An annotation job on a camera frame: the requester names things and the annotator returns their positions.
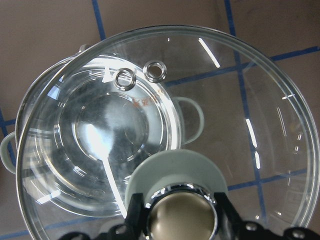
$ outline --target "blue tape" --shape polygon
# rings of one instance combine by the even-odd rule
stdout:
[[[13,238],[17,238],[17,237],[21,237],[21,236],[25,236],[25,235],[29,235],[29,232],[27,230],[17,231],[17,232],[14,232],[14,233],[1,235],[0,236],[0,240],[13,239]]]
[[[8,130],[6,128],[6,121],[4,120],[4,116],[2,115],[2,111],[0,109],[0,127],[2,129],[2,133],[4,136],[8,135]]]
[[[236,36],[236,29],[235,29],[235,23],[234,23],[234,19],[233,19],[233,15],[232,15],[230,0],[224,0],[224,6],[225,6],[225,11],[226,11],[226,16],[228,19],[230,34],[233,36]],[[233,51],[233,54],[234,54],[234,61],[235,61],[235,65],[236,65],[238,81],[239,81],[244,116],[246,119],[250,119],[249,105],[248,105],[248,101],[247,101],[246,86],[245,86],[245,80],[244,80],[244,76],[243,76],[243,72],[242,72],[243,66],[241,64],[240,54],[239,54],[239,52],[237,52],[235,50]],[[253,164],[253,169],[254,169],[254,177],[255,177],[255,180],[257,181],[256,186],[257,186],[257,191],[258,191],[261,216],[262,216],[262,219],[266,222],[267,221],[266,206],[265,206],[262,185],[260,183],[260,173],[259,173],[259,170],[256,165],[256,157],[255,157],[256,149],[255,149],[253,142],[252,142],[252,139],[250,137],[249,130],[248,130],[248,138],[249,138],[249,144],[250,144],[252,164]]]
[[[166,87],[171,87],[171,86],[174,86],[174,85],[186,84],[186,83],[190,83],[190,82],[194,82],[194,81],[197,81],[197,80],[214,77],[214,76],[221,75],[221,74],[227,74],[227,73],[233,72],[235,70],[237,70],[236,66],[225,67],[225,68],[222,68],[222,69],[218,69],[218,70],[214,70],[214,71],[208,71],[208,72],[205,72],[205,73],[197,74],[197,75],[194,75],[194,76],[188,76],[188,77],[180,78],[180,79],[177,79],[177,80],[168,81],[168,82],[165,83],[165,86]]]
[[[280,175],[274,175],[274,176],[270,176],[270,177],[266,177],[266,178],[261,178],[260,181],[253,180],[253,181],[243,182],[243,183],[239,183],[239,184],[235,184],[235,185],[230,185],[230,186],[228,186],[228,190],[233,191],[233,190],[252,187],[252,186],[258,185],[259,182],[261,184],[275,182],[275,181],[279,181],[282,179],[287,179],[287,178],[290,178],[293,176],[297,176],[300,174],[305,174],[306,172],[307,172],[307,169],[303,168],[300,170],[292,171],[291,173],[288,173],[288,174],[280,174]]]
[[[313,47],[306,48],[304,50],[297,50],[297,51],[292,51],[292,52],[288,52],[280,55],[275,55],[275,56],[272,56],[271,59],[273,61],[280,61],[280,60],[289,59],[289,58],[293,58],[293,57],[297,57],[305,54],[311,54],[319,51],[320,51],[320,47],[313,46]],[[238,69],[243,70],[243,69],[251,68],[254,66],[256,66],[256,64],[253,62],[241,63],[238,66],[235,65],[235,66],[225,67],[225,68],[217,69],[214,71],[200,73],[194,76],[188,76],[188,77],[183,77],[177,80],[168,81],[165,83],[165,86],[172,87],[179,84],[186,84],[186,83],[190,83],[190,82],[194,82],[194,81],[198,81],[206,78],[211,78],[221,74],[231,73],[231,72],[237,71]]]
[[[226,11],[226,17],[228,19],[230,34],[233,36],[236,36],[236,28],[235,28],[234,18],[232,15],[230,0],[224,0],[224,7]]]
[[[98,30],[99,30],[100,39],[104,40],[104,39],[106,39],[106,34],[105,34],[104,24],[101,19],[98,0],[92,0],[92,6],[93,6],[93,10],[94,10],[96,24],[97,24]]]
[[[85,223],[85,222],[91,222],[91,221],[95,221],[95,220],[99,220],[101,219],[100,217],[81,217],[81,218],[77,218],[77,219],[73,219],[70,221],[62,221],[62,222],[57,222],[54,224],[50,224],[46,227],[44,227],[45,230],[50,230],[50,229],[57,229],[57,228],[61,228],[61,227],[65,227],[65,226],[69,226],[69,225],[74,225],[74,224],[81,224],[81,223]]]
[[[0,121],[0,127],[5,127],[5,126],[10,126],[10,125],[15,125],[15,124],[16,124],[15,119],[11,119],[8,121]]]
[[[305,54],[311,54],[319,51],[320,51],[320,46],[313,46],[303,50],[291,51],[284,54],[275,55],[270,58],[273,61],[280,61],[280,60],[289,59],[289,58],[293,58],[293,57],[297,57]]]

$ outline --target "tile floor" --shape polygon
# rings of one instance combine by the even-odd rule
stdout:
[[[320,131],[319,12],[320,1],[314,0],[135,0],[130,6],[127,1],[112,0],[3,0],[0,2],[0,140],[14,130],[20,101],[46,68],[76,53],[82,44],[93,45],[123,31],[165,24],[218,29],[236,35],[271,57],[302,92]],[[222,145],[217,141],[211,148],[221,150]],[[232,178],[228,183],[236,184]],[[263,186],[266,198],[281,194],[273,191],[277,184],[281,182]],[[15,188],[15,176],[1,165],[0,240],[30,239]],[[258,208],[256,186],[248,187],[245,192],[255,199],[252,204]],[[230,196],[237,199],[241,193],[234,190]],[[235,206],[243,204],[238,201]],[[266,207],[272,209],[272,201]],[[319,223],[320,204],[309,224],[320,234]]]

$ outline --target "metal grommet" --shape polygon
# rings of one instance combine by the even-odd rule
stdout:
[[[113,74],[114,84],[120,91],[128,91],[136,84],[136,74],[129,68],[121,68]]]
[[[145,78],[151,83],[159,83],[166,78],[167,67],[162,61],[148,61],[143,67]]]

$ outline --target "light green pot handle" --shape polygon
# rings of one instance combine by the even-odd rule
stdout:
[[[192,99],[190,99],[188,97],[175,96],[173,99],[177,103],[186,102],[188,104],[191,104],[196,109],[196,111],[197,111],[197,113],[199,115],[199,127],[198,127],[198,130],[196,131],[196,133],[193,136],[191,136],[189,139],[182,139],[182,144],[183,145],[192,143],[194,140],[196,140],[201,135],[201,133],[204,130],[204,127],[205,127],[204,112],[202,111],[201,107],[199,106],[199,104],[195,100],[192,100]]]
[[[11,158],[8,153],[8,144],[12,139],[16,137],[15,132],[11,132],[7,136],[4,137],[0,144],[0,157],[5,168],[13,174],[16,174],[16,167],[12,164]]]

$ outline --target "glass pot lid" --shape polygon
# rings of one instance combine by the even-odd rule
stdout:
[[[122,223],[120,202],[135,168],[179,148],[219,167],[243,219],[278,234],[308,224],[319,190],[319,140],[293,82],[226,33],[156,26],[89,48],[36,100],[17,162],[32,236],[93,238]]]

